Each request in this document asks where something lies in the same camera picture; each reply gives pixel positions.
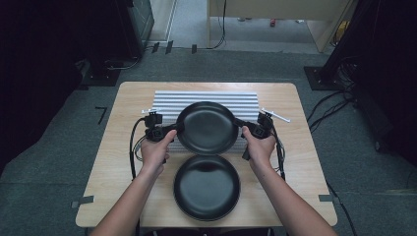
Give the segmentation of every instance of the frying pan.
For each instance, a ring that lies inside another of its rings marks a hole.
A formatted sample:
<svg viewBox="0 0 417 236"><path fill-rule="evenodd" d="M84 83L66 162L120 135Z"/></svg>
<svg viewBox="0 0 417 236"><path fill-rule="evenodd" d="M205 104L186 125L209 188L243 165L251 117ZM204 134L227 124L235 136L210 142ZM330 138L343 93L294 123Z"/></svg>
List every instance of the frying pan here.
<svg viewBox="0 0 417 236"><path fill-rule="evenodd" d="M218 220L234 209L240 180L233 165L218 155L193 156L178 169L174 198L183 212L201 221Z"/></svg>
<svg viewBox="0 0 417 236"><path fill-rule="evenodd" d="M195 154L220 154L230 149L237 140L238 127L233 120L233 113L219 103L196 102L179 114L177 124L183 122L184 131L177 137L186 149Z"/></svg>

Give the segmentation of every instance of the finger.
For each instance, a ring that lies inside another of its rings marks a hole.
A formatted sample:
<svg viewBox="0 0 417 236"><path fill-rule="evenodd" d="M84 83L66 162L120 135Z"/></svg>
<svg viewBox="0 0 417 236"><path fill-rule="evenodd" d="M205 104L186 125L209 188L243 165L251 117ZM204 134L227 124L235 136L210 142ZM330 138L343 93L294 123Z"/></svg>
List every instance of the finger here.
<svg viewBox="0 0 417 236"><path fill-rule="evenodd" d="M160 142L165 147L168 147L169 143L171 143L171 141L174 140L176 135L177 135L177 131L176 130L171 130L170 132L168 132L168 134L166 134L165 138L163 138L163 140L161 140Z"/></svg>
<svg viewBox="0 0 417 236"><path fill-rule="evenodd" d="M252 139L254 138L251 134L251 131L246 126L242 127L242 134L243 136L245 136L245 139L248 141L248 143L251 142Z"/></svg>

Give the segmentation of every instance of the gray carpet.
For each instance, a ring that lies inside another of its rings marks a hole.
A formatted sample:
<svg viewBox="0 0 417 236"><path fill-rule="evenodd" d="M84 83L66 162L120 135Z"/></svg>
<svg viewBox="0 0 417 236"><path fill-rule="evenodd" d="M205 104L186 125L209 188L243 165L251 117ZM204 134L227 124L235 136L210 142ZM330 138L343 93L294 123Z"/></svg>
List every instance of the gray carpet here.
<svg viewBox="0 0 417 236"><path fill-rule="evenodd" d="M308 115L330 92L311 91L303 66L322 66L327 59L320 54L279 52L147 51L141 63L121 73L115 88L74 91L41 140L6 166L0 181L0 235L84 235L75 224L77 210L70 208L70 202L83 195L121 83L293 83ZM312 120L340 100L326 102ZM102 110L96 107L109 108L101 124L97 123ZM417 195L401 191L417 188L417 169L394 153L375 152L360 110L347 105L324 121L313 139L325 176L358 235L417 235ZM352 235L341 206L335 208L334 229L339 235Z"/></svg>

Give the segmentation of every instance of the black cable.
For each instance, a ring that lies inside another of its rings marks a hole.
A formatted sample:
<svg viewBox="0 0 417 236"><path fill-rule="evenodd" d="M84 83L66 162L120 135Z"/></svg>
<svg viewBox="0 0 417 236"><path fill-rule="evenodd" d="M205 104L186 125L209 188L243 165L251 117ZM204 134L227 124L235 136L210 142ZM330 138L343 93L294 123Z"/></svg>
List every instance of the black cable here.
<svg viewBox="0 0 417 236"><path fill-rule="evenodd" d="M313 122L313 124L309 127L310 128L310 133L314 133L316 130L317 130L317 128L319 128L319 126L320 126L320 124L322 123L322 121L323 120L325 120L326 118L328 118L329 116L331 116L331 115L333 115L333 114L335 114L337 111L339 111L339 110L341 110L343 107L345 107L347 104L349 104L349 102L350 101L348 101L348 100L343 100L343 101L340 101L338 104L336 104L335 106L333 106L333 107L331 107L331 108L329 108L325 113L324 113L324 115L321 117L321 118L319 118L319 119L317 119L315 122Z"/></svg>
<svg viewBox="0 0 417 236"><path fill-rule="evenodd" d="M135 170L135 157L134 157L134 150L133 150L133 138L135 137L135 131L136 127L138 126L139 122L145 121L145 118L139 119L132 129L131 139L129 143L129 157L130 157L130 164L131 164L131 170L132 170L132 177L133 179L136 178L136 170Z"/></svg>
<svg viewBox="0 0 417 236"><path fill-rule="evenodd" d="M273 125L272 121L267 119L269 124L272 126L273 131L273 137L276 141L276 155L278 158L278 170L281 178L285 181L285 171L284 171L284 160L285 160L285 148L282 144L281 140L278 137L278 134L276 132L275 126Z"/></svg>
<svg viewBox="0 0 417 236"><path fill-rule="evenodd" d="M316 109L323 103L323 102L325 102L326 100L328 100L329 98L331 98L332 96L334 96L334 95L337 95L337 94L339 94L339 93L342 93L342 92L344 92L344 90L339 90L339 91L336 91L336 92L334 92L334 93L332 93L332 94L330 94L330 95L327 95L327 96L325 96L325 97L323 97L316 105L315 105L315 107L313 107L313 110L312 110L312 113L309 115L309 117L307 118L307 122L309 122L309 120L312 118L312 116L314 115L314 113L316 112Z"/></svg>
<svg viewBox="0 0 417 236"><path fill-rule="evenodd" d="M328 185L328 188L333 193L334 197L339 200L340 206L342 207L344 213L346 214L347 220L349 220L350 228L352 229L353 235L357 236L355 226L353 226L352 219L350 218L349 213L347 212L347 208L344 206L343 202L341 201L340 197L337 195L336 191L333 189L333 187L326 181L326 184Z"/></svg>
<svg viewBox="0 0 417 236"><path fill-rule="evenodd" d="M133 150L135 152L135 157L137 160L142 161L142 158L138 156L138 150L141 148L140 144L145 139L146 136L142 136L138 141L136 142L135 146L133 147Z"/></svg>
<svg viewBox="0 0 417 236"><path fill-rule="evenodd" d="M342 62L338 69L340 80L344 83L346 87L351 87L352 84L355 84L351 78L356 71L356 64Z"/></svg>
<svg viewBox="0 0 417 236"><path fill-rule="evenodd" d="M370 42L371 45L367 47L367 50L370 50L370 48L373 48L373 45L375 44L375 35L377 33L377 27L378 27L378 23L379 23L379 15L380 15L380 10L381 10L381 2L382 2L381 0L378 2L377 13L376 13L375 20L374 20L374 27L372 28L372 31L373 32L372 32L372 37L371 37L371 42ZM343 57L343 58L341 58L339 60L340 65L342 66L343 61L346 60L346 59L359 58L359 57L362 57L363 55L365 55L366 53L367 53L367 51L362 52L359 55Z"/></svg>
<svg viewBox="0 0 417 236"><path fill-rule="evenodd" d="M127 66L127 67L113 67L113 66L110 66L109 68L107 68L107 70L110 70L110 71L114 71L114 70L128 70L128 69L131 69L132 67L134 67L136 64L138 64L138 62L140 60L141 60L141 57L137 57L136 58L136 61L132 65L130 65L130 66Z"/></svg>
<svg viewBox="0 0 417 236"><path fill-rule="evenodd" d="M226 30L224 27L224 18L226 16L226 7L227 7L227 0L224 0L224 5L223 5L223 26L222 26L222 35L221 35L221 39L218 42L218 44L215 47L208 47L207 49L215 49L217 47L219 47L221 44L223 44L223 42L225 41L226 38Z"/></svg>

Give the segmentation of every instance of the forearm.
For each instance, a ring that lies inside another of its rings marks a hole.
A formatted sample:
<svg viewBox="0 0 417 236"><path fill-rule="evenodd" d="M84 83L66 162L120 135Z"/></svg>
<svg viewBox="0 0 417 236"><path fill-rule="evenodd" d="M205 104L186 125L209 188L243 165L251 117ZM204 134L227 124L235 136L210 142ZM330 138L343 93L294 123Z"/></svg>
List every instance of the forearm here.
<svg viewBox="0 0 417 236"><path fill-rule="evenodd" d="M140 172L91 235L131 236L155 180L153 174Z"/></svg>
<svg viewBox="0 0 417 236"><path fill-rule="evenodd" d="M328 223L271 167L253 170L289 235L336 235Z"/></svg>

